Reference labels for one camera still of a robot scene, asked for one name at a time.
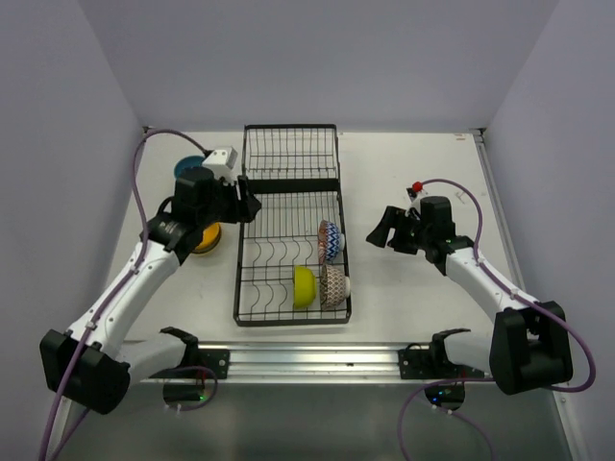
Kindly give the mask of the blue zigzag patterned bowl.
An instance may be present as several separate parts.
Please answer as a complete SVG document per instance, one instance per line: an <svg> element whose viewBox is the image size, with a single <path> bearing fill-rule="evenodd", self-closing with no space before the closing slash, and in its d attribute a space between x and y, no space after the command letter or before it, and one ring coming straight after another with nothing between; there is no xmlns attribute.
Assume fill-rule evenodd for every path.
<svg viewBox="0 0 615 461"><path fill-rule="evenodd" d="M318 227L318 257L321 264L335 261L345 248L345 235L339 226L322 220Z"/></svg>

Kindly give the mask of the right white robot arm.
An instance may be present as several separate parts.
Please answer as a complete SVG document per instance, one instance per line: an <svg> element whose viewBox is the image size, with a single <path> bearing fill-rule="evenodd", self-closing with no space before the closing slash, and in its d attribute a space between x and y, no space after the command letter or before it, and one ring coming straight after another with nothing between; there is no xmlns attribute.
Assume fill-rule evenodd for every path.
<svg viewBox="0 0 615 461"><path fill-rule="evenodd" d="M427 350L412 361L451 376L461 366L491 375L507 395L552 386L574 372L565 314L555 302L528 296L486 261L474 241L457 233L450 201L441 196L418 199L404 210L388 206L367 238L396 253L424 253L444 277L460 286L493 325L488 338L468 328L435 333Z"/></svg>

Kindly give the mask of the orange ceramic bowl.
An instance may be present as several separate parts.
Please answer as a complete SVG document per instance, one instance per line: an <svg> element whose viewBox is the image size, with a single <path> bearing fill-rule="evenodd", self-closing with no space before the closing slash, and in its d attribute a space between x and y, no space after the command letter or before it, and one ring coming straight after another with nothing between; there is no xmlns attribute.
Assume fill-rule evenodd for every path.
<svg viewBox="0 0 615 461"><path fill-rule="evenodd" d="M219 223L214 223L203 231L203 238L201 242L195 247L195 249L203 250L208 247L215 247L218 245L221 239L221 236L222 236L221 225Z"/></svg>

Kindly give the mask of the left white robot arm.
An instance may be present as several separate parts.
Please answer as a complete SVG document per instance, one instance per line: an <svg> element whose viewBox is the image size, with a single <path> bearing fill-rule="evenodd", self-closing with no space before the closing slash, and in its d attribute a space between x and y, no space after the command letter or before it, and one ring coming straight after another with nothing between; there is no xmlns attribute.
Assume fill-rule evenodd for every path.
<svg viewBox="0 0 615 461"><path fill-rule="evenodd" d="M123 342L153 295L185 262L215 223L247 224L261 203L244 175L226 180L203 166L188 168L174 193L145 222L130 260L99 300L66 331L49 330L39 344L47 387L101 415L129 387L167 370L202 373L196 336L167 327L129 348Z"/></svg>

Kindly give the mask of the brown scale patterned bowl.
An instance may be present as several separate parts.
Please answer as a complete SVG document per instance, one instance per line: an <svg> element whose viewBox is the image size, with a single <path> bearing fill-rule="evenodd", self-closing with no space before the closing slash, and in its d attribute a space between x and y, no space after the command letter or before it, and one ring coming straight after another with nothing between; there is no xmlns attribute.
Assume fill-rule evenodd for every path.
<svg viewBox="0 0 615 461"><path fill-rule="evenodd" d="M324 310L333 310L343 304L351 291L350 279L344 272L330 264L320 270L320 304Z"/></svg>

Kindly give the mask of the pale grey-green bowl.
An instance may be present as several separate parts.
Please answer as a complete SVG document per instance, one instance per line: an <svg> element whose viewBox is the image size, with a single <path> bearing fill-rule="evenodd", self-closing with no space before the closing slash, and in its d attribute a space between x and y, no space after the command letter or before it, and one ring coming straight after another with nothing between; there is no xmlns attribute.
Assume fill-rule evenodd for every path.
<svg viewBox="0 0 615 461"><path fill-rule="evenodd" d="M193 252L190 253L190 255L195 256L195 257L203 257L203 256L214 255L217 251L218 251L218 246L208 247L203 250L195 249Z"/></svg>

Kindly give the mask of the black wire dish rack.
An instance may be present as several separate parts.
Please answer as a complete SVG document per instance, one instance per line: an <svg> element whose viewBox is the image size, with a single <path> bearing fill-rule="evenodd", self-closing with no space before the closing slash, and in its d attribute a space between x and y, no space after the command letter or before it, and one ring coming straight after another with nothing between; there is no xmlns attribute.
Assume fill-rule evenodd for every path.
<svg viewBox="0 0 615 461"><path fill-rule="evenodd" d="M294 271L320 274L318 227L345 228L338 134L334 124L247 125L241 172L261 203L239 228L234 320L240 327L342 325L352 303L294 304Z"/></svg>

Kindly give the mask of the lime yellow bowl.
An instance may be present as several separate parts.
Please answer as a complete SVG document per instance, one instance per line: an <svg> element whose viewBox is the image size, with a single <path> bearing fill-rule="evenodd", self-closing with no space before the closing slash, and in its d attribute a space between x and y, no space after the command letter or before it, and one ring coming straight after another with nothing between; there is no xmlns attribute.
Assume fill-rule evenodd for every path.
<svg viewBox="0 0 615 461"><path fill-rule="evenodd" d="M305 266L296 266L293 273L293 306L304 309L312 305L317 293L316 277Z"/></svg>

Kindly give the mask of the blue ceramic bowl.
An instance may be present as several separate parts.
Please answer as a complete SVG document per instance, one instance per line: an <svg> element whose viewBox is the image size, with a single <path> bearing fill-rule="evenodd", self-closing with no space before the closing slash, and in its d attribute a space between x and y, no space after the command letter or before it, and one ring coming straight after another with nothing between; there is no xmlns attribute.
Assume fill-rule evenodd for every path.
<svg viewBox="0 0 615 461"><path fill-rule="evenodd" d="M203 156L188 156L181 158L174 167L174 178L177 179L183 171L191 168L201 167L205 158Z"/></svg>

